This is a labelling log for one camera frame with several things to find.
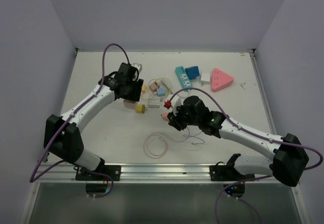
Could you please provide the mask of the pink small charger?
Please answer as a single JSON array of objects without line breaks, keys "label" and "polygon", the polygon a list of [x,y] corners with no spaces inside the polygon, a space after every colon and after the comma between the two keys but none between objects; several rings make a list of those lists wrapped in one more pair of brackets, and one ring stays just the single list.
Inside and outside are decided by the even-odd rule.
[{"label": "pink small charger", "polygon": [[162,117],[162,119],[163,119],[164,121],[169,122],[169,119],[168,119],[168,113],[167,113],[167,112],[163,113],[163,114],[161,115],[161,117]]}]

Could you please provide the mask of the yellow plug adapter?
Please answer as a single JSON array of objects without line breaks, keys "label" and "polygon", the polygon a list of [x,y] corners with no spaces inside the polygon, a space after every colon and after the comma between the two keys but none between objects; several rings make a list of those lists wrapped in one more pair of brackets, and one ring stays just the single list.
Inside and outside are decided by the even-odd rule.
[{"label": "yellow plug adapter", "polygon": [[148,108],[144,104],[137,104],[135,108],[136,113],[144,114]]}]

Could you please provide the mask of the beige pink plug adapter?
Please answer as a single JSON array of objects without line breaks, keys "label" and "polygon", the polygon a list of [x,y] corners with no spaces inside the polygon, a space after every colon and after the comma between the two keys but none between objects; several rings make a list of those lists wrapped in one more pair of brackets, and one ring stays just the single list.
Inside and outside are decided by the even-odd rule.
[{"label": "beige pink plug adapter", "polygon": [[157,83],[157,82],[153,82],[153,83],[151,83],[151,84],[149,85],[149,88],[150,88],[150,90],[151,90],[152,92],[156,92],[157,89],[159,88],[158,83]]}]

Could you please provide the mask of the light blue charger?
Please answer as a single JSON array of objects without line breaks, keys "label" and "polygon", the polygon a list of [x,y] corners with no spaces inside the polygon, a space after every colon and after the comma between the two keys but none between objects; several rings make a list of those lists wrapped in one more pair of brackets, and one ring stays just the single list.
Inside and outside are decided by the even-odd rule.
[{"label": "light blue charger", "polygon": [[166,95],[166,90],[163,87],[160,87],[157,89],[157,96],[158,97],[163,97]]}]

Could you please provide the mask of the teal power strip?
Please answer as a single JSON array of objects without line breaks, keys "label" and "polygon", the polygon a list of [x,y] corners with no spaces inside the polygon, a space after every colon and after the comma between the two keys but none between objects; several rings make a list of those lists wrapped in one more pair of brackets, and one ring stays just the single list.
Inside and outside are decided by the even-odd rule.
[{"label": "teal power strip", "polygon": [[185,91],[188,91],[187,88],[192,87],[192,83],[185,71],[185,68],[183,66],[178,66],[175,68],[175,73],[182,88],[184,88]]}]

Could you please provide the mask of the dark blue plug adapter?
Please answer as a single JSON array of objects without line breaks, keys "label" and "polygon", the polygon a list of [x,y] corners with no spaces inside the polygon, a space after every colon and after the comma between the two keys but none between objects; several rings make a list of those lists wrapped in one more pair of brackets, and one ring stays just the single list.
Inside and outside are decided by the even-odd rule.
[{"label": "dark blue plug adapter", "polygon": [[195,79],[200,76],[198,66],[190,66],[185,68],[185,72],[190,80]]}]

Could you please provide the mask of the white usb charger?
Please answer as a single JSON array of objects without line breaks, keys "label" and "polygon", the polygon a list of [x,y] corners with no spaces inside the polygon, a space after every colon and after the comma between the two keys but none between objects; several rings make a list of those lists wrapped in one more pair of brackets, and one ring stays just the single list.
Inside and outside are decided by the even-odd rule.
[{"label": "white usb charger", "polygon": [[211,80],[211,76],[209,73],[202,73],[200,75],[200,83],[202,85],[205,85],[205,84],[210,84],[210,80]]}]

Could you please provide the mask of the pink triangular socket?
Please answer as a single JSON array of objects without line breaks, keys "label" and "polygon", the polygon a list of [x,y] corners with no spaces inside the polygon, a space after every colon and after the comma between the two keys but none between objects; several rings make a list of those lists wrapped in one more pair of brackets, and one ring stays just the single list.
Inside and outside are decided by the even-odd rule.
[{"label": "pink triangular socket", "polygon": [[214,93],[220,91],[230,86],[233,81],[234,78],[232,76],[218,68],[214,68],[211,75],[211,91]]}]

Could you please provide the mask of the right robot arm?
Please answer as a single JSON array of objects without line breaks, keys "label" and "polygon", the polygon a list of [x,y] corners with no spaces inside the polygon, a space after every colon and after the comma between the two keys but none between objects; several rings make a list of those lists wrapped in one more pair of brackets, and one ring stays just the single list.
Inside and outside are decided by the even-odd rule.
[{"label": "right robot arm", "polygon": [[167,100],[168,124],[176,130],[196,126],[204,134],[239,143],[259,153],[258,156],[233,154],[224,164],[210,166],[211,180],[238,181],[256,175],[274,177],[282,184],[295,187],[309,161],[299,139],[292,134],[285,137],[256,130],[234,121],[225,113],[211,111],[197,96],[183,102]]}]

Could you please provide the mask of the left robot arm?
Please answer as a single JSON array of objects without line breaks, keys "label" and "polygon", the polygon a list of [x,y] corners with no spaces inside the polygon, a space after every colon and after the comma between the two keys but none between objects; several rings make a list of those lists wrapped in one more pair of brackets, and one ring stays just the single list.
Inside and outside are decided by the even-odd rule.
[{"label": "left robot arm", "polygon": [[46,120],[44,149],[62,160],[87,169],[94,180],[104,177],[104,160],[87,150],[82,132],[90,121],[117,99],[138,102],[143,80],[140,64],[121,63],[119,69],[102,77],[93,91],[71,110]]}]

